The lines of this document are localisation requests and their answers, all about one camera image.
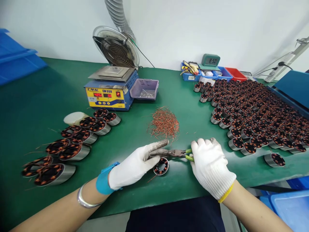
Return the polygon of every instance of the digital display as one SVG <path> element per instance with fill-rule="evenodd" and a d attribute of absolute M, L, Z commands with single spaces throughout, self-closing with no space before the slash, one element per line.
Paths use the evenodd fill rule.
<path fill-rule="evenodd" d="M 217 58 L 207 58 L 205 63 L 208 65 L 217 65 L 217 60 Z"/>
<path fill-rule="evenodd" d="M 95 96 L 95 97 L 102 97 L 102 94 L 101 93 L 93 93 L 93 96 Z"/>
<path fill-rule="evenodd" d="M 104 93 L 103 96 L 104 96 L 104 97 L 109 97 L 109 98 L 112 97 L 112 95 L 111 95 L 110 93 Z"/>

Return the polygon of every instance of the wrist strap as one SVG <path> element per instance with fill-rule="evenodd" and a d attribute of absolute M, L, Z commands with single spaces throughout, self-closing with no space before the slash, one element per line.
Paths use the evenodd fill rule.
<path fill-rule="evenodd" d="M 228 189 L 228 191 L 220 198 L 220 200 L 218 200 L 219 203 L 222 203 L 226 197 L 230 194 L 230 192 L 232 191 L 234 186 L 234 183 L 231 185 L 231 187 Z"/>
<path fill-rule="evenodd" d="M 102 169 L 100 175 L 97 178 L 96 182 L 96 188 L 97 191 L 104 195 L 112 194 L 115 190 L 111 189 L 108 184 L 108 174 L 109 172 L 117 165 L 119 165 L 119 162 L 113 163 L 111 166 Z"/>

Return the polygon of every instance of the fan grille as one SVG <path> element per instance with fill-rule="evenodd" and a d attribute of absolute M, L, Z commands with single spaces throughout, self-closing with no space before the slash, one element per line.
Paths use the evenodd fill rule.
<path fill-rule="evenodd" d="M 123 41 L 99 37 L 96 39 L 100 50 L 111 65 L 134 68 L 131 51 Z"/>

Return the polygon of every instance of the silver bracelet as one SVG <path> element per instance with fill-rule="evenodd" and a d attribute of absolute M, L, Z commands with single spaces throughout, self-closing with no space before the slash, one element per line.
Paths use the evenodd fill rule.
<path fill-rule="evenodd" d="M 83 184 L 83 186 L 78 190 L 78 193 L 77 193 L 77 201 L 78 201 L 78 203 L 82 207 L 85 207 L 85 208 L 95 208 L 95 207 L 98 207 L 98 206 L 102 205 L 104 201 L 101 202 L 101 203 L 98 203 L 98 204 L 89 204 L 89 203 L 85 202 L 85 200 L 83 199 L 83 197 L 81 195 L 81 191 L 82 191 L 82 189 L 83 189 L 85 184 Z"/>

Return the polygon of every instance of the yellow wristband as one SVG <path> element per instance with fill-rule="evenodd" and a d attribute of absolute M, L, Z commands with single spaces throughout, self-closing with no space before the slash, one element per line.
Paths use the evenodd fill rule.
<path fill-rule="evenodd" d="M 231 187 L 228 189 L 228 191 L 220 198 L 220 200 L 218 200 L 219 203 L 222 203 L 226 199 L 226 197 L 232 191 L 233 186 L 234 186 L 234 183 L 231 185 Z"/>

